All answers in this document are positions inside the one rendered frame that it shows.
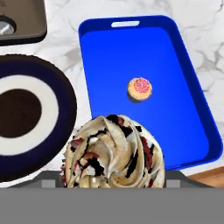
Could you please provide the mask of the cream swirl frosted cupcake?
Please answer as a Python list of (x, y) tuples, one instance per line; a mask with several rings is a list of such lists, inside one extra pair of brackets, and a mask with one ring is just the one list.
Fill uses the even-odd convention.
[(126, 115), (97, 116), (68, 143), (61, 170), (67, 188), (161, 188), (165, 162), (154, 136)]

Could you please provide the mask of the small pink sprinkled cookie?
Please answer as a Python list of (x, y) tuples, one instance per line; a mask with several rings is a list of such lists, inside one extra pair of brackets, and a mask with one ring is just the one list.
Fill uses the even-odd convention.
[(152, 94), (152, 85), (143, 77), (133, 78), (128, 84), (128, 94), (136, 101), (147, 100)]

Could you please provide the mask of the dark blue and white plate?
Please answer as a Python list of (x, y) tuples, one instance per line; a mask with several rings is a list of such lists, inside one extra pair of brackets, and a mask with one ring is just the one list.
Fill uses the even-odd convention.
[(0, 183), (50, 162), (66, 144), (77, 102), (69, 79), (36, 56), (0, 56)]

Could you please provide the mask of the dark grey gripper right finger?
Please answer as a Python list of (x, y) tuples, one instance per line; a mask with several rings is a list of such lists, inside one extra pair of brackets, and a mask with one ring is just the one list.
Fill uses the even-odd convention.
[(191, 180), (181, 171), (166, 171), (164, 187), (166, 188), (208, 188), (208, 185)]

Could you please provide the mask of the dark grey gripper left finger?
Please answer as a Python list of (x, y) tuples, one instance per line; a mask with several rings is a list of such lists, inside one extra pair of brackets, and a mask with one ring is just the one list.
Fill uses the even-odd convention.
[(13, 188), (61, 188), (63, 186), (60, 171), (42, 171), (33, 180), (14, 185)]

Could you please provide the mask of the blue plastic tray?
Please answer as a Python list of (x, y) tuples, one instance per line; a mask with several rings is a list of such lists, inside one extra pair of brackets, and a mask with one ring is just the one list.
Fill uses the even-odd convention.
[[(141, 123), (160, 144), (168, 170), (221, 156), (221, 136), (172, 19), (89, 19), (79, 36), (92, 116), (122, 114)], [(147, 100), (128, 94), (137, 77), (152, 85)]]

